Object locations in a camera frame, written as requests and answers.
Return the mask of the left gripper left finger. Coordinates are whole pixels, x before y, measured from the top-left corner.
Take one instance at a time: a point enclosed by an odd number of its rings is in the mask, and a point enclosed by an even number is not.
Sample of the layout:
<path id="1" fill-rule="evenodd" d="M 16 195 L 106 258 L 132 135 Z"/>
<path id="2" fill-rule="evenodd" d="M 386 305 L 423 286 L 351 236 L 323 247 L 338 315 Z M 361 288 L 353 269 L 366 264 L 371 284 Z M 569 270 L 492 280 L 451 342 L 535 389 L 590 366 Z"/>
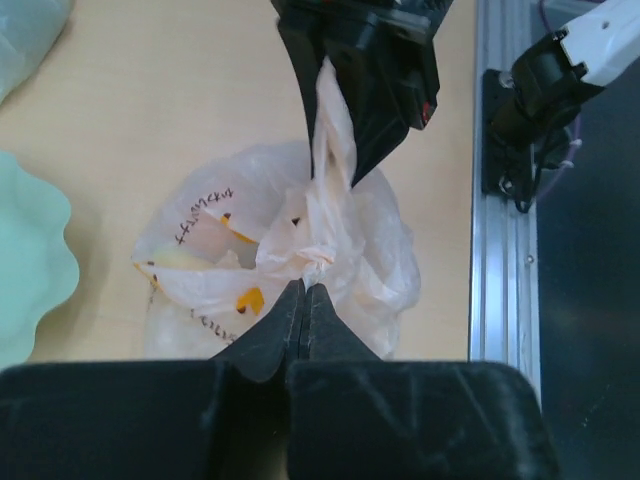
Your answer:
<path id="1" fill-rule="evenodd" d="M 205 360 L 40 363 L 1 374 L 5 479 L 217 479 L 282 429 L 301 281 Z"/>

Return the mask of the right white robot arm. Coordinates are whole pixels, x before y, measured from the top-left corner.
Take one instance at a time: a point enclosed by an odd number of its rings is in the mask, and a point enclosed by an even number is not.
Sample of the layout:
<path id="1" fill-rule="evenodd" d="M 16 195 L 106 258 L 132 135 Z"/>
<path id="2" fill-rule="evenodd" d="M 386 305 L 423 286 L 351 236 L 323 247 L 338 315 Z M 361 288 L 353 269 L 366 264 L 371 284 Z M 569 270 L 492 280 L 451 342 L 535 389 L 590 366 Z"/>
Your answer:
<path id="1" fill-rule="evenodd" d="M 334 64 L 354 125 L 359 182 L 410 130 L 425 128 L 440 88 L 434 37 L 447 1 L 278 1 L 277 28 L 300 88 L 306 122 L 318 110 L 322 63 Z M 528 187 L 543 161 L 530 147 L 570 123 L 580 107 L 639 56 L 639 5 L 606 1 L 529 47 L 512 83 L 483 74 L 482 188 Z"/>

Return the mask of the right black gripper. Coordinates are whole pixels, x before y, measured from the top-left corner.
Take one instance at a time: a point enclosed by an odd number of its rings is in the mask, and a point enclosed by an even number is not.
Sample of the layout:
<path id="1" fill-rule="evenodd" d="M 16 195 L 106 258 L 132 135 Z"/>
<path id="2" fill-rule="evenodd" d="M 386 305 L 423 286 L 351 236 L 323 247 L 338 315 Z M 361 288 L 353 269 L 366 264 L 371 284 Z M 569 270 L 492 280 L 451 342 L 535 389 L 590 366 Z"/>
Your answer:
<path id="1" fill-rule="evenodd" d="M 353 123 L 356 185 L 410 129 L 426 127 L 440 89 L 435 35 L 449 1 L 275 1 L 312 146 L 316 82 L 330 60 Z"/>

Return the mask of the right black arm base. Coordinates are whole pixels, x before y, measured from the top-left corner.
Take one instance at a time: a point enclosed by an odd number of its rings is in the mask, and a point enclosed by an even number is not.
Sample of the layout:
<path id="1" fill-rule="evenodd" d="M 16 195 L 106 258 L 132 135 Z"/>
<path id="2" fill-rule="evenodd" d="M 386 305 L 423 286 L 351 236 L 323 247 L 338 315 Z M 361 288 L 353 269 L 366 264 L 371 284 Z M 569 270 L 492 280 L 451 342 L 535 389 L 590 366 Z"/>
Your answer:
<path id="1" fill-rule="evenodd" d="M 502 73 L 482 76 L 482 191 L 514 202 L 526 214 L 534 203 L 542 167 L 536 159 L 528 127 L 516 106 L 516 91 L 501 83 Z"/>

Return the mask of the banana print plastic bag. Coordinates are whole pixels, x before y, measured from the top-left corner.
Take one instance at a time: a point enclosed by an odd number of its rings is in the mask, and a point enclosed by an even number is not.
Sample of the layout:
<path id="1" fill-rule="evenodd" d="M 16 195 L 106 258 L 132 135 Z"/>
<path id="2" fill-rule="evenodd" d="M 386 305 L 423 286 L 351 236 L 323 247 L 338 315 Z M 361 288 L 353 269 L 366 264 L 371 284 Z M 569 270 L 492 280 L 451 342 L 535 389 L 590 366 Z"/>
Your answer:
<path id="1" fill-rule="evenodd" d="M 207 358 L 260 322 L 285 286 L 321 284 L 338 316 L 389 358 L 421 288 L 412 233 L 356 144 L 332 63 L 312 93 L 310 143 L 255 146 L 192 172 L 157 209 L 132 261 L 152 285 L 144 351 Z"/>

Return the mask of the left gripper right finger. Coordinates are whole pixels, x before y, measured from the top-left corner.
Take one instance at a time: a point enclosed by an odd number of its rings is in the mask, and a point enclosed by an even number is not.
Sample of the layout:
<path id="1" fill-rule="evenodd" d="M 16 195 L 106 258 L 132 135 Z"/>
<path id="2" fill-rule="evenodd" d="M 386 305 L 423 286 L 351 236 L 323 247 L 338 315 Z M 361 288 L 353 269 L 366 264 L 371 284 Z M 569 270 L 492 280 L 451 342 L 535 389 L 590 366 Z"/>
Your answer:
<path id="1" fill-rule="evenodd" d="M 556 479 L 536 394 L 498 362 L 383 361 L 325 287 L 302 315 L 287 371 L 292 479 Z"/>

